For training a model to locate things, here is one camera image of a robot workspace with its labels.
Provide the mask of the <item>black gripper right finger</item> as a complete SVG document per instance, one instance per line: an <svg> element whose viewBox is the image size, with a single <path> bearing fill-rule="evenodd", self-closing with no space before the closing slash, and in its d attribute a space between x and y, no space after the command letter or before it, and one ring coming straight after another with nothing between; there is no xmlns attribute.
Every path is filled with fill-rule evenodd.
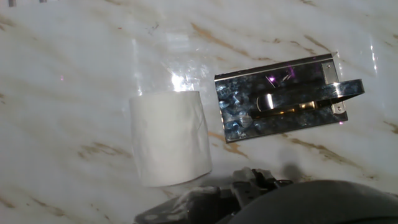
<svg viewBox="0 0 398 224"><path fill-rule="evenodd" d="M246 206L258 197L292 184L291 180L278 180L269 170L244 167L233 172L231 191L240 206Z"/></svg>

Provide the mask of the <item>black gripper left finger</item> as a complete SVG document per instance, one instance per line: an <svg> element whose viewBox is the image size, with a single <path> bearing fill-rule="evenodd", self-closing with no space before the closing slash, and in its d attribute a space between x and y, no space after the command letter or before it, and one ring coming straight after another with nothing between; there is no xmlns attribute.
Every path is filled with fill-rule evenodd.
<svg viewBox="0 0 398 224"><path fill-rule="evenodd" d="M214 224L239 211L230 189L194 187L134 218L134 224Z"/></svg>

